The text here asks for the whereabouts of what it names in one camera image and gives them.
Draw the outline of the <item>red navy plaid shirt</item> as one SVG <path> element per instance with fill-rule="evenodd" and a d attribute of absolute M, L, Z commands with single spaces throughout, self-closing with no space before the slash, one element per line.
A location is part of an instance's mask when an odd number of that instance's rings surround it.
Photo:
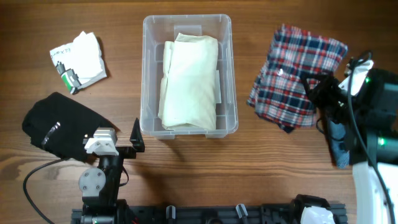
<path fill-rule="evenodd" d="M 308 99 L 301 78 L 334 73 L 347 51 L 347 45 L 339 40 L 281 25 L 274 32 L 247 104 L 259 118 L 286 133 L 314 126 L 317 109 Z"/>

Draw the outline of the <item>blue denim jeans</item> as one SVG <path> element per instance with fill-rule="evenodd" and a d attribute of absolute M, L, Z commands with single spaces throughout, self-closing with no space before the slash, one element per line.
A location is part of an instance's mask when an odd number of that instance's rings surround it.
<path fill-rule="evenodd" d="M 344 169 L 349 165 L 349 151 L 345 148 L 344 137 L 346 134 L 343 124 L 336 124 L 327 119 L 327 136 L 329 147 L 337 168 Z"/>

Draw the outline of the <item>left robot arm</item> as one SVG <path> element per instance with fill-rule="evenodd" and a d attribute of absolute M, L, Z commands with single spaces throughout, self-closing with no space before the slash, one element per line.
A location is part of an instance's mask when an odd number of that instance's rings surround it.
<path fill-rule="evenodd" d="M 117 146 L 117 140 L 114 128 L 98 128 L 92 136 L 84 138 L 86 153 L 96 156 L 99 164 L 85 170 L 79 178 L 83 208 L 72 211 L 72 223 L 139 222 L 126 200 L 118 198 L 119 188 L 127 184 L 121 182 L 121 174 L 127 172 L 124 160 L 135 159 L 137 153 L 145 151 L 139 120 L 134 121 L 131 146 Z"/>

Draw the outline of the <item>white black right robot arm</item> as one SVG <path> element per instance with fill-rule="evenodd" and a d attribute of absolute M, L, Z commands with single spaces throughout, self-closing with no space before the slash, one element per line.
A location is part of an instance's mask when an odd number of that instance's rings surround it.
<path fill-rule="evenodd" d="M 358 223 L 397 223 L 397 75 L 372 68 L 344 84 L 305 74 L 309 100 L 324 111 L 338 166 L 352 166 Z"/>

